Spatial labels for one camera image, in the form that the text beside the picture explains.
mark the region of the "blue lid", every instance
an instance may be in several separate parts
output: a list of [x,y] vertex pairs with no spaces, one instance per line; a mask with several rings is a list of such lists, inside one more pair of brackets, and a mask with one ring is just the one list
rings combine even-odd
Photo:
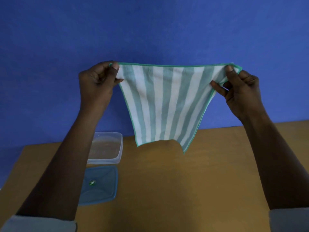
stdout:
[[86,168],[78,205],[113,200],[117,192],[118,171],[113,165]]

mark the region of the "green sticker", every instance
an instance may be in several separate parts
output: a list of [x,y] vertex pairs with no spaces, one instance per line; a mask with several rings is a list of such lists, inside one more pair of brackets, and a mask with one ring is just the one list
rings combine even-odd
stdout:
[[93,186],[93,185],[95,185],[95,184],[96,184],[96,180],[93,180],[93,181],[90,181],[90,182],[89,182],[89,185],[90,185],[90,186]]

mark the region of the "person's right arm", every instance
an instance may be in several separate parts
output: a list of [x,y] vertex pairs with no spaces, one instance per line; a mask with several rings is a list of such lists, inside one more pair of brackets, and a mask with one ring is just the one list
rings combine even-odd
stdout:
[[269,209],[309,207],[309,175],[268,117],[258,78],[231,66],[226,76],[223,87],[211,85],[246,130]]

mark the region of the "sleeve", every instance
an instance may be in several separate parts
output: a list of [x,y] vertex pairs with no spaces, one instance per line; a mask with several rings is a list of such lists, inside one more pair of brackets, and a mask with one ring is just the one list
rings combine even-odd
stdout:
[[272,232],[309,231],[309,208],[274,209],[269,212]]
[[0,232],[76,232],[77,225],[75,221],[62,221],[55,218],[39,218],[12,216],[3,225]]

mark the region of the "striped cloth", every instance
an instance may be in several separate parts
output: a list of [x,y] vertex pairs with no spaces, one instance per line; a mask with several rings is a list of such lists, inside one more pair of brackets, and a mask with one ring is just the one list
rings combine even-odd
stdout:
[[[211,80],[227,81],[224,66],[157,66],[119,63],[117,78],[137,146],[176,140],[185,153],[215,95]],[[237,73],[241,67],[233,65]]]

